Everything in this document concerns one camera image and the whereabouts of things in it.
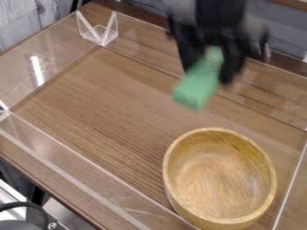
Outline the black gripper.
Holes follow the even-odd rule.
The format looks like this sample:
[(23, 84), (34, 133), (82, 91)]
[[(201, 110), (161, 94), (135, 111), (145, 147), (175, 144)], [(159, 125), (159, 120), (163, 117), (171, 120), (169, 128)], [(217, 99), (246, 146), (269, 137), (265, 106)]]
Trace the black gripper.
[[(248, 0), (163, 0), (163, 3), (185, 72), (206, 55), (206, 43), (221, 43), (217, 37), (222, 31), (240, 32), (253, 41), (254, 49), (266, 49), (269, 28), (246, 13)], [(225, 61), (219, 81), (231, 84), (250, 56), (250, 46), (226, 41), (221, 48)]]

